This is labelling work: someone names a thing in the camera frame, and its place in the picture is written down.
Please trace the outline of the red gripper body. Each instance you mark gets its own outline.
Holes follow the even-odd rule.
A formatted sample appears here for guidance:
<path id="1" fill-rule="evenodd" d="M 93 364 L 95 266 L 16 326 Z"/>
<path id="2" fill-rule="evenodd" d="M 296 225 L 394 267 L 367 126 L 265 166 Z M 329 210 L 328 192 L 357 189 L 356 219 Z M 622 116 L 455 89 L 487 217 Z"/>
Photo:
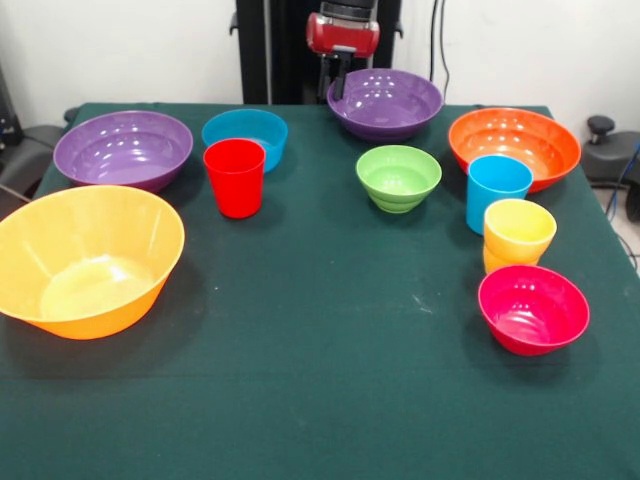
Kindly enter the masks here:
<path id="1" fill-rule="evenodd" d="M 354 56 L 371 56 L 379 43 L 377 21 L 344 20 L 313 12 L 306 24 L 308 47 L 317 54 L 347 52 Z"/>

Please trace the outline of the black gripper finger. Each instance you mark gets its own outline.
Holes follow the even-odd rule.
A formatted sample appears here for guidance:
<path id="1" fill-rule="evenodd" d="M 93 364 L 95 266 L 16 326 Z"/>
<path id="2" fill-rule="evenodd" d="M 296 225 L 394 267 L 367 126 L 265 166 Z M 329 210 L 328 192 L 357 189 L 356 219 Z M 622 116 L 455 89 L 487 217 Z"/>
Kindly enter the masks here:
<path id="1" fill-rule="evenodd" d="M 338 74 L 335 79 L 333 98 L 341 99 L 344 94 L 346 74 L 348 73 L 348 70 L 350 67 L 350 52 L 339 51 L 337 53 L 337 59 L 338 59 Z"/>
<path id="2" fill-rule="evenodd" d="M 320 56 L 320 75 L 318 86 L 318 101 L 325 103 L 328 88 L 331 84 L 331 62 L 332 58 L 325 54 Z"/>

